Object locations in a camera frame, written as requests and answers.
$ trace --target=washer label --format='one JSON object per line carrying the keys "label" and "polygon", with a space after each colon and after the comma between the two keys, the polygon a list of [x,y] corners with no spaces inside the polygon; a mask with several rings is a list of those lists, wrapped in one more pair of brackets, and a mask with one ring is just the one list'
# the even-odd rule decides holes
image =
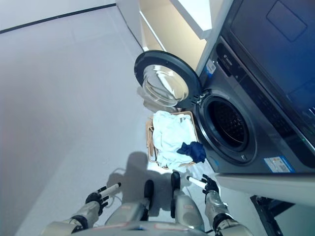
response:
{"label": "washer label", "polygon": [[206,67],[207,67],[207,74],[209,76],[212,76],[216,70],[215,64],[211,60],[208,60]]}
{"label": "washer label", "polygon": [[269,169],[273,173],[294,173],[295,170],[289,164],[284,156],[264,158],[264,161],[268,165]]}

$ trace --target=white cabinet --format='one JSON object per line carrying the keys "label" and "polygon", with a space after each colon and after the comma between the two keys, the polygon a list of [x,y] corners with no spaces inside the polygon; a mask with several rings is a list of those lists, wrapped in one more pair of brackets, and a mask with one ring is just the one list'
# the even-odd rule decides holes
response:
{"label": "white cabinet", "polygon": [[232,0],[117,0],[144,51],[170,52],[197,74],[202,71],[231,3]]}

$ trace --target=sticker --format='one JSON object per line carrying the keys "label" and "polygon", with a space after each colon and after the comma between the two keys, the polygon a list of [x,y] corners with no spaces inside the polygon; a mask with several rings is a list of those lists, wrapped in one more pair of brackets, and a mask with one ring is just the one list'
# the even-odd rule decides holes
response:
{"label": "sticker", "polygon": [[294,173],[293,167],[284,156],[264,158],[269,169],[273,173]]}
{"label": "sticker", "polygon": [[115,225],[104,225],[104,226],[100,226],[100,227],[95,227],[92,229],[93,230],[102,230],[102,229],[121,228],[121,227],[125,227],[128,224],[129,224],[129,222],[123,222],[123,223],[119,223],[119,224],[115,224]]}
{"label": "sticker", "polygon": [[121,208],[122,208],[122,209],[126,209],[126,210],[130,210],[130,209],[131,209],[131,206],[128,206],[128,205],[127,205],[127,206],[122,206]]}
{"label": "sticker", "polygon": [[193,205],[184,205],[185,209],[193,209]]}
{"label": "sticker", "polygon": [[157,230],[177,230],[177,231],[187,231],[189,230],[184,225],[173,224],[173,223],[156,223],[154,228]]}
{"label": "sticker", "polygon": [[216,70],[216,66],[214,62],[211,60],[208,60],[206,67],[207,67],[207,74],[213,75],[214,71]]}

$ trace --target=white towel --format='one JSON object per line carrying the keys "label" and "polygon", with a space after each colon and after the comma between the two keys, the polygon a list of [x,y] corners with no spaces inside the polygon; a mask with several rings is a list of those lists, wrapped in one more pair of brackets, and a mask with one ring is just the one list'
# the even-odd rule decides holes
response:
{"label": "white towel", "polygon": [[158,111],[153,115],[153,127],[153,144],[158,149],[157,162],[160,166],[175,169],[192,161],[191,157],[176,152],[183,142],[190,144],[197,141],[189,115]]}

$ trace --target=baseboard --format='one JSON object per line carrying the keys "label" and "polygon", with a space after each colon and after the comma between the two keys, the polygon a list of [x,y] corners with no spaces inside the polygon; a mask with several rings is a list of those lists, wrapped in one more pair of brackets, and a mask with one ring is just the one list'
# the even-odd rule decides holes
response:
{"label": "baseboard", "polygon": [[59,15],[59,16],[49,17],[49,18],[42,19],[42,20],[39,20],[39,21],[33,21],[33,22],[22,24],[22,25],[19,25],[19,26],[14,26],[14,27],[11,27],[11,28],[2,29],[2,30],[0,30],[0,34],[7,33],[7,32],[10,32],[10,31],[13,31],[13,30],[18,30],[20,28],[24,28],[24,27],[27,27],[27,26],[33,26],[33,25],[36,25],[36,24],[39,24],[39,23],[43,23],[43,22],[46,22],[46,21],[51,21],[51,20],[55,20],[55,19],[59,19],[59,18],[67,17],[67,16],[73,16],[73,15],[77,15],[77,14],[81,14],[81,13],[85,13],[85,12],[89,12],[89,11],[100,10],[100,9],[107,8],[107,7],[112,7],[112,6],[116,6],[116,3],[103,5],[103,6],[92,7],[92,8],[88,8],[88,9],[84,9],[84,10],[80,10],[80,11],[74,11],[74,12],[62,14],[62,15]]}

